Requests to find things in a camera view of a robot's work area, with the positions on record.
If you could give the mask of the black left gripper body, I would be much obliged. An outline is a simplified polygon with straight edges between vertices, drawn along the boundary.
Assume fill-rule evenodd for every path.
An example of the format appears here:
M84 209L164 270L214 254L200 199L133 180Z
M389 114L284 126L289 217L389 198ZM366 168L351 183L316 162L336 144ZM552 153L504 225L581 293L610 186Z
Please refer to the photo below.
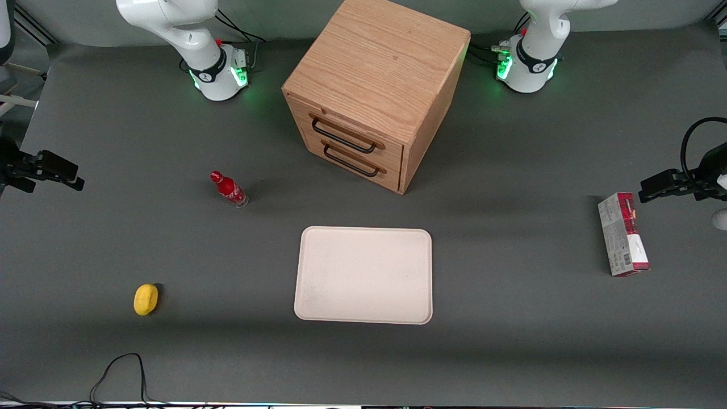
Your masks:
M703 201L713 198L719 201L726 201L725 187L720 184L719 179L724 177L726 169L726 143L708 151L699 165L690 170L694 188L693 197L696 201Z

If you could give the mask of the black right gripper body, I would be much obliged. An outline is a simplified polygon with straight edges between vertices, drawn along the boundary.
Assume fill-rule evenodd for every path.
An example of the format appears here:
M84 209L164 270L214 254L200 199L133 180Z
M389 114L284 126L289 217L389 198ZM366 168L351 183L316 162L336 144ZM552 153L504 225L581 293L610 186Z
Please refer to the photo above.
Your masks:
M10 137L1 138L1 193L3 190L11 186L19 190L18 186L14 182L14 179L10 177L8 168L10 165L21 160L23 155L20 152L20 148L16 144L15 140Z

